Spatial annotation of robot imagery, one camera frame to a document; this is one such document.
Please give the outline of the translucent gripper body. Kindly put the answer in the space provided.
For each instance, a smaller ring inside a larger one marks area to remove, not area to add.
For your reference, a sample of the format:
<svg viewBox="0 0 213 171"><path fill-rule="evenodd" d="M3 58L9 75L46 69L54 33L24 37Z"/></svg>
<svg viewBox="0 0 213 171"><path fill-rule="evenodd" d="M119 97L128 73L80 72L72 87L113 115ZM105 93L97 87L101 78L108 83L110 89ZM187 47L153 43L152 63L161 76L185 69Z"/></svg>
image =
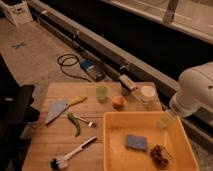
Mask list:
<svg viewBox="0 0 213 171"><path fill-rule="evenodd" d="M171 109L168 109L168 110L165 110L164 113L161 115L159 121L157 122L157 126L160 129L164 129L175 120L176 120L176 114Z"/></svg>

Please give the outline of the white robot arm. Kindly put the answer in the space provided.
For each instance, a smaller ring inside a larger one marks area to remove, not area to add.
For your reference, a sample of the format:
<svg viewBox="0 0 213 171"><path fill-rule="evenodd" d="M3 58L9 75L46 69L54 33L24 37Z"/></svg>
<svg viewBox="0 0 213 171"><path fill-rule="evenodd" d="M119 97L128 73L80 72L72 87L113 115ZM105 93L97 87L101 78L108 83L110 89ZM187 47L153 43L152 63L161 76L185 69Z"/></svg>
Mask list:
<svg viewBox="0 0 213 171"><path fill-rule="evenodd" d="M203 107L213 113L213 62L184 70L178 79L179 89L157 122L160 129L179 117L189 117Z"/></svg>

